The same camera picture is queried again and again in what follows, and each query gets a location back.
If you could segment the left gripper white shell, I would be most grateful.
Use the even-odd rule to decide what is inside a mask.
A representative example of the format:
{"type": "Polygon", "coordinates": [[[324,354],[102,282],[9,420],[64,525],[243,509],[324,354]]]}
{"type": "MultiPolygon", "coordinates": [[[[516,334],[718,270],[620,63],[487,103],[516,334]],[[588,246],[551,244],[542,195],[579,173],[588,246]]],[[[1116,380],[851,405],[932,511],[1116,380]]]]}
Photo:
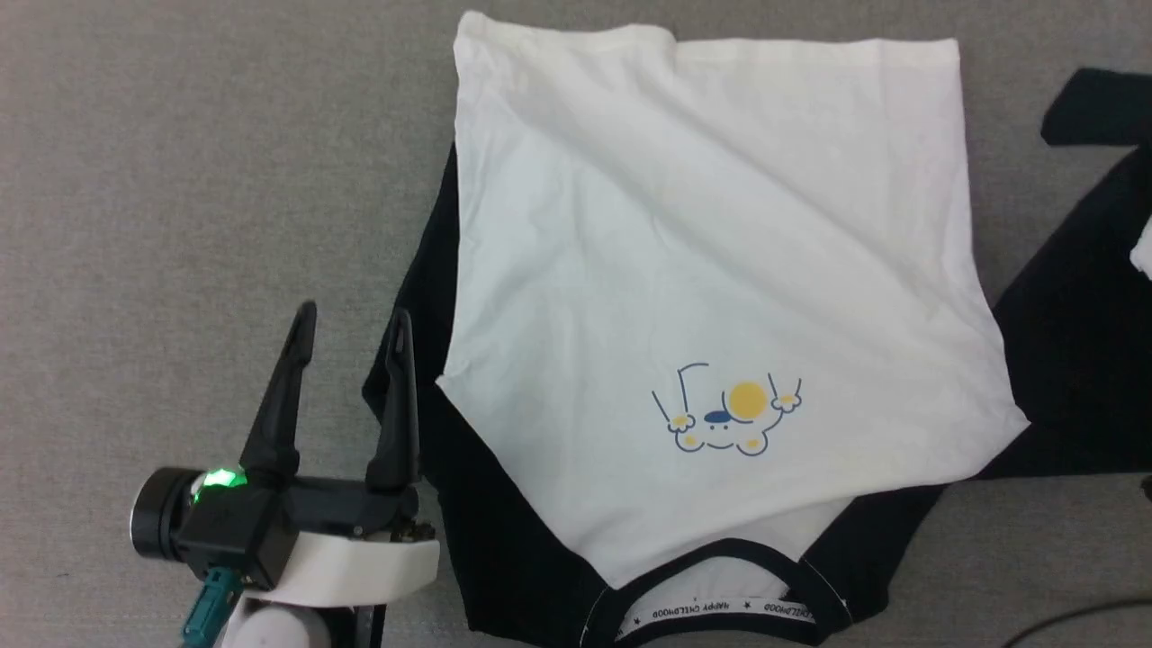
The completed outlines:
{"type": "MultiPolygon", "coordinates": [[[[305,301],[293,316],[241,452],[247,480],[281,489],[300,470],[295,438],[303,372],[318,319],[305,301]]],[[[363,484],[294,484],[287,491],[300,537],[276,587],[248,598],[308,608],[387,606],[435,581],[440,543],[419,521],[419,383],[411,316],[391,312],[364,399],[380,432],[363,484]]]]}

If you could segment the black and white raglan shirt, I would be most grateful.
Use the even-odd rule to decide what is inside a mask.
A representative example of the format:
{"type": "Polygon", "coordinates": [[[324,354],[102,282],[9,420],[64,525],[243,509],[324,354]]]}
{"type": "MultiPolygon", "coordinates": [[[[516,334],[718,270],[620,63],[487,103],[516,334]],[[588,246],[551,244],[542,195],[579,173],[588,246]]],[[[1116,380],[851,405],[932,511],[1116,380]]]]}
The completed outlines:
{"type": "Polygon", "coordinates": [[[955,482],[1144,474],[1152,74],[1128,153],[990,306],[955,40],[679,42],[462,16],[455,137],[363,395],[409,404],[469,628],[532,648],[881,615],[955,482]]]}

